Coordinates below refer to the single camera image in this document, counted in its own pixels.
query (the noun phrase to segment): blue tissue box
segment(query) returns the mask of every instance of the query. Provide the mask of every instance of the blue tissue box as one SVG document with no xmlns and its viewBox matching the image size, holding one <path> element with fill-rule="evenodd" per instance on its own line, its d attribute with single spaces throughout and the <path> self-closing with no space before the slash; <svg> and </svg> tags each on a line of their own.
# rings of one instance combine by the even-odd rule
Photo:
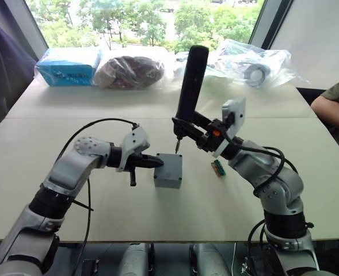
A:
<svg viewBox="0 0 339 276">
<path fill-rule="evenodd" d="M 100 57 L 96 47 L 50 48 L 35 70 L 50 86 L 91 86 Z"/>
</svg>

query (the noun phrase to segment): brown object in plastic bag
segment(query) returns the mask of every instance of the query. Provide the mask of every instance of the brown object in plastic bag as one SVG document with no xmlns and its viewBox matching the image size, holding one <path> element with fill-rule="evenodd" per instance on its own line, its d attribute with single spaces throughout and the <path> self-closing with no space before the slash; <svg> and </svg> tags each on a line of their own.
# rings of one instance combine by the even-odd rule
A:
<svg viewBox="0 0 339 276">
<path fill-rule="evenodd" d="M 102 87 L 134 89 L 150 86 L 164 75 L 164 64 L 143 56 L 121 56 L 109 59 L 98 70 Z"/>
</svg>

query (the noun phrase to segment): plastic bag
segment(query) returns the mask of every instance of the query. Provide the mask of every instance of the plastic bag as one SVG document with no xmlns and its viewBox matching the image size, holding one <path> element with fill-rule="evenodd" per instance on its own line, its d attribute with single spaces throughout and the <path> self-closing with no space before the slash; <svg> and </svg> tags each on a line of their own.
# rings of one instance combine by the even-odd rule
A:
<svg viewBox="0 0 339 276">
<path fill-rule="evenodd" d="M 100 54 L 97 47 L 47 49 L 35 65 L 35 79 L 50 86 L 91 86 Z"/>
<path fill-rule="evenodd" d="M 114 89 L 163 88 L 173 78 L 174 54 L 164 47 L 131 46 L 106 51 L 94 84 Z"/>
<path fill-rule="evenodd" d="M 231 39 L 223 41 L 208 62 L 239 85 L 276 87 L 298 75 L 287 50 L 263 50 Z"/>
<path fill-rule="evenodd" d="M 209 53 L 208 64 L 204 74 L 203 85 L 207 85 L 209 83 L 219 83 L 222 82 L 224 84 L 230 83 L 232 80 L 226 74 L 214 68 L 213 64 L 210 63 L 212 60 L 212 55 L 214 52 Z M 188 52 L 178 52 L 175 55 L 176 63 L 174 65 L 174 80 L 181 81 L 183 80 L 183 76 L 185 74 L 185 68 L 187 64 Z"/>
</svg>

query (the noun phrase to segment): black tool handle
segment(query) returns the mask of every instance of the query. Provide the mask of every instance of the black tool handle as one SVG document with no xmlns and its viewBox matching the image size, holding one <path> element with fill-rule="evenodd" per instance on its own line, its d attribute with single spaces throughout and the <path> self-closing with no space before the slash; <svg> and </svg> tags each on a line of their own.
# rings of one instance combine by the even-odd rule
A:
<svg viewBox="0 0 339 276">
<path fill-rule="evenodd" d="M 187 122 L 193 121 L 193 114 L 197 99 L 199 98 L 201 84 L 203 83 L 208 55 L 209 49 L 204 46 L 194 45 L 189 51 L 176 114 L 178 119 Z"/>
</svg>

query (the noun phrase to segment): screwdriver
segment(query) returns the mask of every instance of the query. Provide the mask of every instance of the screwdriver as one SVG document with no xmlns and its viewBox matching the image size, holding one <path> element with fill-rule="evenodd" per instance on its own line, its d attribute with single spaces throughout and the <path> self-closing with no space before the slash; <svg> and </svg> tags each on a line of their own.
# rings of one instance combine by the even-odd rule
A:
<svg viewBox="0 0 339 276">
<path fill-rule="evenodd" d="M 177 154 L 178 150 L 180 149 L 181 139 L 182 139 L 181 137 L 177 136 L 176 154 Z"/>
</svg>

